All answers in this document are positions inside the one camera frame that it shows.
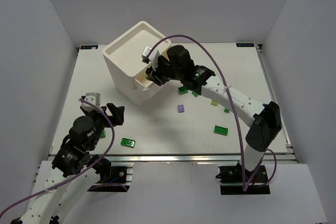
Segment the lime green lego brick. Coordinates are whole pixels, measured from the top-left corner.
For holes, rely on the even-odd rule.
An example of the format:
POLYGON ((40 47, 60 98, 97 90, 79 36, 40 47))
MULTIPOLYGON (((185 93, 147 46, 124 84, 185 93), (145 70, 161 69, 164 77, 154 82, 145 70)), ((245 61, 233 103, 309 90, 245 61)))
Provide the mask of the lime green lego brick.
POLYGON ((212 100, 211 105, 218 106, 218 103, 216 101, 212 100))

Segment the white three-drawer cabinet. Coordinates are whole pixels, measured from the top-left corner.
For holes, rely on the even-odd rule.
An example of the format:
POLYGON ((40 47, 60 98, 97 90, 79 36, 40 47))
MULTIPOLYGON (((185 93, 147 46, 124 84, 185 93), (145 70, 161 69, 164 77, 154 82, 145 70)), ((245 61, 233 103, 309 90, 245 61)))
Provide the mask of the white three-drawer cabinet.
POLYGON ((137 105, 143 104, 158 92, 143 92, 134 85, 135 77, 151 65, 142 62, 142 51, 145 46, 153 47, 164 37, 149 23, 141 21, 102 50, 115 87, 137 105))

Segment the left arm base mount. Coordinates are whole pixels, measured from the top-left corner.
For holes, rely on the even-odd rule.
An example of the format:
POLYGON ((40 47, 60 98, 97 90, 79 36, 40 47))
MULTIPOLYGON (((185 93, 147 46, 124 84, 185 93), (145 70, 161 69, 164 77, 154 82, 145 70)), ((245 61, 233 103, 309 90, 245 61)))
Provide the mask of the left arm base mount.
POLYGON ((100 180, 88 192, 126 193, 132 181, 133 163, 113 162, 110 177, 100 180))

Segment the white top drawer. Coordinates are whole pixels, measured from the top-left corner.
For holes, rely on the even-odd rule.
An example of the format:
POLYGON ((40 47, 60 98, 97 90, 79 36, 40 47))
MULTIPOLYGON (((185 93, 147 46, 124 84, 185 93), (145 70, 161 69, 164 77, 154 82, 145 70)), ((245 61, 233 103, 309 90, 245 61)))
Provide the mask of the white top drawer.
POLYGON ((155 84, 153 81, 147 79, 147 75, 145 72, 140 73, 138 76, 135 77, 134 85, 143 92, 157 92, 162 89, 164 86, 159 86, 155 84))

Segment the green three-hole lego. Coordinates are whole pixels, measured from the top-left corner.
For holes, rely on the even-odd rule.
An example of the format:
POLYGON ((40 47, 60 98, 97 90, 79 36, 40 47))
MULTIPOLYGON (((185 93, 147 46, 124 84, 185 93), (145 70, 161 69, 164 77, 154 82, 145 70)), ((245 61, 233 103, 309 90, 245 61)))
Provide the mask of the green three-hole lego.
POLYGON ((120 145, 123 147, 128 147, 128 148, 134 148, 136 144, 135 140, 128 139, 128 138, 122 138, 120 145))
POLYGON ((227 136, 228 135, 228 128, 216 125, 214 127, 214 133, 215 134, 219 134, 219 135, 227 136))

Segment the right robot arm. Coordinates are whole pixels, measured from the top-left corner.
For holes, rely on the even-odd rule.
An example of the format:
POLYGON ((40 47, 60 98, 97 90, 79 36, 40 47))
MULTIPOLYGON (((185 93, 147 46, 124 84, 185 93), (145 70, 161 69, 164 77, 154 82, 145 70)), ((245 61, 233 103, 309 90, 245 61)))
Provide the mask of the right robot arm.
POLYGON ((248 127, 245 137, 247 143, 244 158, 240 164, 246 171, 252 172, 266 149, 282 129, 279 105, 271 101, 268 104, 253 100, 240 91, 225 85, 214 71, 195 65, 189 51, 181 45, 167 50, 164 57, 157 49, 146 46, 142 61, 149 64, 146 78, 158 86, 170 80, 180 81, 188 90, 214 100, 224 108, 235 112, 248 127))

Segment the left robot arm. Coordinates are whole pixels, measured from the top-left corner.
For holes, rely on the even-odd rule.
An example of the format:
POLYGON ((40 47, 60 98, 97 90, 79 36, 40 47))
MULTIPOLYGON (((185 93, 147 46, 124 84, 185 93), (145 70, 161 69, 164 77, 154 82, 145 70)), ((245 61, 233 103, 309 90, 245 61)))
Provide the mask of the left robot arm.
POLYGON ((104 186, 125 183, 121 169, 113 167, 104 155, 91 156, 105 128, 124 122, 123 106, 108 103, 103 107, 82 102, 84 115, 75 119, 63 139, 42 194, 21 217, 12 223, 63 223, 70 210, 94 184, 104 186))

